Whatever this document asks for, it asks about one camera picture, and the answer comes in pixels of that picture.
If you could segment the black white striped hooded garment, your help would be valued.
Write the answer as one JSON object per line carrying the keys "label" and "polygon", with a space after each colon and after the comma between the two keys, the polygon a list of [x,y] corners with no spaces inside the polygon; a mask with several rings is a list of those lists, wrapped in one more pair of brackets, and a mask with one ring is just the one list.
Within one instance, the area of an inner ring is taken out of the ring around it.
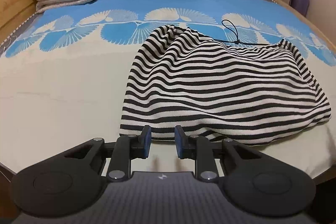
{"label": "black white striped hooded garment", "polygon": [[156,28],[136,53],[120,134],[151,127],[156,140],[187,135],[265,145],[331,118],[321,85],[292,43],[235,47],[191,28]]}

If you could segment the blue white patterned bed sheet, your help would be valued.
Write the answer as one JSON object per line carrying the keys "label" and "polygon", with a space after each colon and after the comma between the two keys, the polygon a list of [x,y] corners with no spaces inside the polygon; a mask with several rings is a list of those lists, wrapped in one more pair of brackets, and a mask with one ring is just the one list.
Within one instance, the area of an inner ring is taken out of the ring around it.
{"label": "blue white patterned bed sheet", "polygon": [[[281,40],[296,46],[330,102],[331,118],[250,146],[311,177],[335,164],[335,54],[274,0],[96,0],[44,12],[1,56],[1,163],[19,172],[94,138],[115,141],[134,57],[166,25],[235,47]],[[132,168],[192,170],[173,140],[153,138],[149,159]]]}

